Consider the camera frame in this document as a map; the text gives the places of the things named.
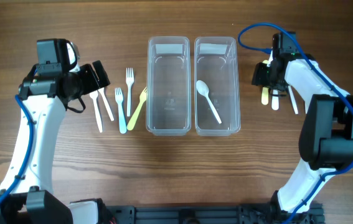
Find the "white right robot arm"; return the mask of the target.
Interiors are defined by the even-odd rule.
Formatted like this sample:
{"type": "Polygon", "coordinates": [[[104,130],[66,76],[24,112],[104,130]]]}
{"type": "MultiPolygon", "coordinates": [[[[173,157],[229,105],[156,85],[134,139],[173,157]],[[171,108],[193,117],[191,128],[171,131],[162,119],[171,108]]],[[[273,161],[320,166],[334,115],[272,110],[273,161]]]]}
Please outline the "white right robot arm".
{"type": "Polygon", "coordinates": [[[353,168],[353,96],[325,76],[314,60],[298,55],[258,63],[252,83],[281,91],[293,87],[304,100],[301,158],[287,183],[273,194],[268,212],[271,221],[300,220],[331,178],[353,168]]]}

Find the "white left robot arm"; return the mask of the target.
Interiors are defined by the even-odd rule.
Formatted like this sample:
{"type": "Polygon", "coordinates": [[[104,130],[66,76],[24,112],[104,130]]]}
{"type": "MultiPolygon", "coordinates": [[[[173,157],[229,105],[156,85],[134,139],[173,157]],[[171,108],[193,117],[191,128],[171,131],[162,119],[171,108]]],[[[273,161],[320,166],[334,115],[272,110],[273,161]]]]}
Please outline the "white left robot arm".
{"type": "Polygon", "coordinates": [[[35,64],[15,96],[21,122],[14,154],[0,185],[0,223],[108,223],[103,200],[63,204],[52,193],[55,144],[68,103],[110,84],[100,61],[69,70],[35,64]]]}

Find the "white plastic spoon slanted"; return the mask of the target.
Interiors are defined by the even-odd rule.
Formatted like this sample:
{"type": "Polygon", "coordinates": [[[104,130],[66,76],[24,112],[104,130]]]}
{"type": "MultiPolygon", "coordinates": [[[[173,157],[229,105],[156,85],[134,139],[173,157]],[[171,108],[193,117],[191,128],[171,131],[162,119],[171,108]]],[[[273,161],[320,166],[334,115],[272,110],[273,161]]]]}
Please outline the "white plastic spoon slanted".
{"type": "Polygon", "coordinates": [[[295,97],[294,97],[294,94],[292,91],[292,87],[290,85],[288,86],[288,93],[289,93],[289,97],[290,97],[291,104],[293,107],[293,111],[295,114],[298,114],[298,107],[297,107],[296,100],[295,100],[295,97]]]}

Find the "white plastic spoon wide handle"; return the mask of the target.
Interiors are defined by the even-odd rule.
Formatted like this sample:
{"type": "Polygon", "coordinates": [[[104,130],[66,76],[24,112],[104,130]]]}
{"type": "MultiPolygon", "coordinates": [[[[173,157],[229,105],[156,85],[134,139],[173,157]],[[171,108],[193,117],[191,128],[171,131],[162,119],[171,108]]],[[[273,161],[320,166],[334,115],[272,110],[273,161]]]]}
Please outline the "white plastic spoon wide handle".
{"type": "Polygon", "coordinates": [[[280,103],[279,103],[279,96],[278,96],[278,91],[277,90],[272,90],[272,94],[271,94],[272,98],[271,98],[271,108],[273,110],[279,110],[280,107],[280,103]]]}

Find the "yellow plastic spoon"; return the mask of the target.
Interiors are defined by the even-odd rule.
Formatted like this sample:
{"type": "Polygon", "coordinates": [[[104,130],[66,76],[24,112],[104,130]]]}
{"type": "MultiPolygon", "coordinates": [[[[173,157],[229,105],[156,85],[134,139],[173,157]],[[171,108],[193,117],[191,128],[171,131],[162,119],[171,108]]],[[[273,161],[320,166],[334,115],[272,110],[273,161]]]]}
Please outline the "yellow plastic spoon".
{"type": "Polygon", "coordinates": [[[269,103],[269,89],[268,89],[268,87],[265,87],[265,86],[262,87],[261,103],[263,105],[267,105],[269,103]]]}

